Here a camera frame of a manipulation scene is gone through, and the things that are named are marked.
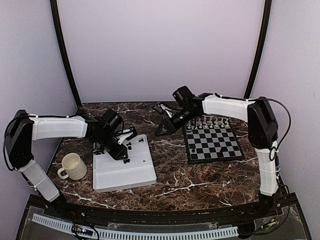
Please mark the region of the black chess piece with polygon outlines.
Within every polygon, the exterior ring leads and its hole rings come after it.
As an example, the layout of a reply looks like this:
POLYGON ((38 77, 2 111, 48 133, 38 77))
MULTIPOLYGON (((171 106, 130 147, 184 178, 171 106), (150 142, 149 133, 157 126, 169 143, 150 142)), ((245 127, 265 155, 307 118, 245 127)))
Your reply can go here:
POLYGON ((223 158, 224 157, 224 148, 223 147, 220 148, 220 151, 217 153, 217 156, 219 158, 223 158))

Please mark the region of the white plastic tray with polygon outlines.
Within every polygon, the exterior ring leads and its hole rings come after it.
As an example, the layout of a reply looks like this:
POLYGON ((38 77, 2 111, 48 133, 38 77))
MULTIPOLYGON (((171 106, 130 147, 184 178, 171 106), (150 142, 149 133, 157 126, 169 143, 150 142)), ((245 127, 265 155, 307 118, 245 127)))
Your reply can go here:
POLYGON ((140 134, 135 138, 145 141, 144 152, 135 162, 114 160, 107 151, 93 155, 93 189, 97 193, 149 186, 157 182, 147 136, 140 134))

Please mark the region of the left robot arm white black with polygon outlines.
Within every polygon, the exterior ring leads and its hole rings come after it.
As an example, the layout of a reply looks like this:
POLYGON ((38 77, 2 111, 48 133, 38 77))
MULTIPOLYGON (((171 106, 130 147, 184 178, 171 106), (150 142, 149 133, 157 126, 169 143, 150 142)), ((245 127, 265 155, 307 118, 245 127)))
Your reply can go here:
POLYGON ((51 210, 60 218, 71 213, 64 195, 36 162, 32 144, 46 139, 89 139, 105 150, 112 159, 128 159, 124 142, 137 136, 132 126, 125 128, 123 118, 108 109, 103 115, 38 115, 20 109, 3 132, 2 152, 11 172, 19 171, 36 191, 51 203, 51 210))

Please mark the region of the black grey chessboard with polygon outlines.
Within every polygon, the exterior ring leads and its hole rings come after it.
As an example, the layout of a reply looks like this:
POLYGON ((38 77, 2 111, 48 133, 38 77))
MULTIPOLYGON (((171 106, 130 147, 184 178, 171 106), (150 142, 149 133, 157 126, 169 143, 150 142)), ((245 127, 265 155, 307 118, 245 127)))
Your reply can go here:
POLYGON ((185 126, 182 128, 182 132, 189 164, 242 161, 245 159, 230 124, 228 128, 196 129, 191 132, 187 132, 185 126), (223 148, 224 157, 217 156, 221 148, 223 148))

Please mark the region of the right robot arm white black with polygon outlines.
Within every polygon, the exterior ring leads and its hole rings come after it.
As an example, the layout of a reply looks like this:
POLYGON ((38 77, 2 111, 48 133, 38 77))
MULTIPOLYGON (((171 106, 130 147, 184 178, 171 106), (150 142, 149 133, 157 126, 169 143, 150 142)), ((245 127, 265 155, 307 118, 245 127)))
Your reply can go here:
POLYGON ((165 115, 156 129, 156 137, 172 135, 191 120, 203 115, 246 123, 248 141, 257 155, 260 174, 259 199, 262 201, 255 205, 255 213, 266 217, 275 208, 272 199, 281 185, 278 152, 283 142, 278 138, 279 124, 271 103, 280 106, 283 103, 263 96, 243 99, 209 92, 195 95, 186 85, 178 88, 172 95, 180 109, 173 109, 163 102, 158 102, 153 107, 155 111, 165 115))

